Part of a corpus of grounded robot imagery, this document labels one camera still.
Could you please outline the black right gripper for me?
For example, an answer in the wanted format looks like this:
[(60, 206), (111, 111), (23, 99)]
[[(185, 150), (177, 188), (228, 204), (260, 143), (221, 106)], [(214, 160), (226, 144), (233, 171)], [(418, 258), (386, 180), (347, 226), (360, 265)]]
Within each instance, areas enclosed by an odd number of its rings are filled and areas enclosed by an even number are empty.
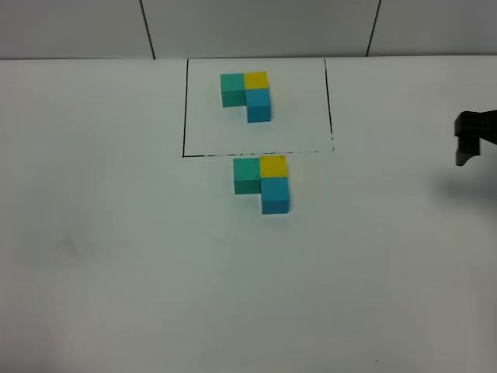
[(496, 144), (496, 121), (496, 110), (480, 113), (464, 111), (459, 114), (454, 123), (457, 166), (464, 166), (469, 159), (481, 155), (481, 139)]

